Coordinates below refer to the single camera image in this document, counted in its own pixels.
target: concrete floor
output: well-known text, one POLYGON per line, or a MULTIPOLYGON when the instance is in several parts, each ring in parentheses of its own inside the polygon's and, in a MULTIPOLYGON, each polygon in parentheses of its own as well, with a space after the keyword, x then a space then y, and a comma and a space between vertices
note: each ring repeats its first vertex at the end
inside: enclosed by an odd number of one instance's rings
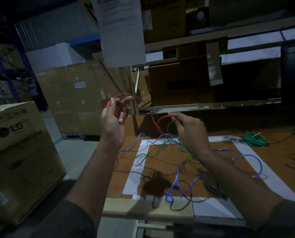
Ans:
MULTIPOLYGON (((67 176, 64 178, 63 186, 70 189, 74 184, 71 180, 77 180, 81 174, 86 163, 89 161, 94 150, 98 146, 99 142, 95 141, 81 141, 81 140, 62 140, 60 132, 51 115, 50 111, 41 112, 45 125, 50 133, 58 154, 66 168, 67 176)), ((42 208, 33 212, 23 223, 11 232, 3 234, 3 238, 28 238, 34 231, 34 227, 40 222, 39 219, 44 217, 50 210, 53 209, 55 203, 59 202, 65 194, 63 192, 60 195, 51 194, 54 199, 45 200, 42 204, 42 208)), ((103 217, 100 222, 98 230, 98 238, 132 238, 135 226, 135 220, 106 218, 103 217)))

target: forearm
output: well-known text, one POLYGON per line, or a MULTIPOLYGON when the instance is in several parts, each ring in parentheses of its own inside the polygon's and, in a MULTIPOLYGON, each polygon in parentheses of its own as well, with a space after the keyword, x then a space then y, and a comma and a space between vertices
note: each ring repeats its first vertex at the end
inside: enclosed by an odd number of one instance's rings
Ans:
POLYGON ((119 148, 100 141, 76 184, 66 196, 83 208, 98 228, 119 148))
POLYGON ((283 198, 260 186, 216 152, 197 155, 253 229, 259 228, 283 198))

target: person's left arm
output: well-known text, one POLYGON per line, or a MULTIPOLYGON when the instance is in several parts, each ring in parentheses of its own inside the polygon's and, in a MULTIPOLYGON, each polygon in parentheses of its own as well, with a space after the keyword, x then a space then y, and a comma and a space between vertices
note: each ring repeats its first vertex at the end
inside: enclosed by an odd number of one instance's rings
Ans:
POLYGON ((111 99, 102 112, 102 135, 76 184, 66 198, 46 217, 31 238, 95 237, 119 149, 125 141, 123 121, 131 111, 132 97, 111 99), (115 110, 121 112, 119 120, 115 110))

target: paper sheet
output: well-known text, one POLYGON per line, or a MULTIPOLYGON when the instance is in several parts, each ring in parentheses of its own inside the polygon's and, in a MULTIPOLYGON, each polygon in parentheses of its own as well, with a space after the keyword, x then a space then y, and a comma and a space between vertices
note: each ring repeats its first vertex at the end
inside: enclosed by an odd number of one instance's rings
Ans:
POLYGON ((140 0, 91 0, 108 68, 146 63, 140 0))
POLYGON ((206 43, 209 81, 211 86, 222 84, 221 61, 218 42, 206 43))

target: person's right hand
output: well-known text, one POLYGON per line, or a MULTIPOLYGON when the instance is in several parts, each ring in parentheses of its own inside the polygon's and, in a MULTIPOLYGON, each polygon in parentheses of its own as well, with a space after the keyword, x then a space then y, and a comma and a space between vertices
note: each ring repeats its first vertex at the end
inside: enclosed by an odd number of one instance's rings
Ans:
POLYGON ((212 151, 204 123, 197 118, 182 113, 169 113, 176 124, 183 146, 196 158, 208 155, 212 151))

